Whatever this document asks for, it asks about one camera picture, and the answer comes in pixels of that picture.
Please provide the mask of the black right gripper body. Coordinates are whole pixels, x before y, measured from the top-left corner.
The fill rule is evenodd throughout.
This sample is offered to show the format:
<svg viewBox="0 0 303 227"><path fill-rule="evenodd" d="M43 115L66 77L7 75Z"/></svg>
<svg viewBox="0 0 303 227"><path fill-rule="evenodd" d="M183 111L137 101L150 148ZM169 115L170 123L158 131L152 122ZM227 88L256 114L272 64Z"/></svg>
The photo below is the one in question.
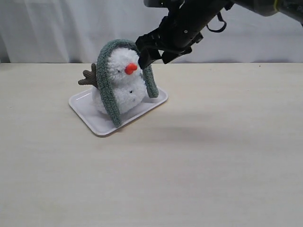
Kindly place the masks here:
<svg viewBox="0 0 303 227"><path fill-rule="evenodd" d="M151 32L137 38L139 48L189 47L203 39L201 31L206 27L213 33L220 33L227 27L221 10L227 8L226 0L185 0L160 22Z"/></svg>

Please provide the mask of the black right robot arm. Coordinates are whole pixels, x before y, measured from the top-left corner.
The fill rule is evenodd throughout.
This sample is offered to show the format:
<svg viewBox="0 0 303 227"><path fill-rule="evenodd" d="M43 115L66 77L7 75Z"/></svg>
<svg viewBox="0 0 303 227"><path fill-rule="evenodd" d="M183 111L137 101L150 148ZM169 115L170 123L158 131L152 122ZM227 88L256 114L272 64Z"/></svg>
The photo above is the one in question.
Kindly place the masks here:
<svg viewBox="0 0 303 227"><path fill-rule="evenodd" d="M224 23L221 10L230 10L233 5L264 17L280 12L300 23L303 21L301 0L145 0L143 3L149 8L167 8L169 12L156 29L135 42L142 69L156 60L167 64L191 53L192 45L203 39L203 28L208 27L214 17Z"/></svg>

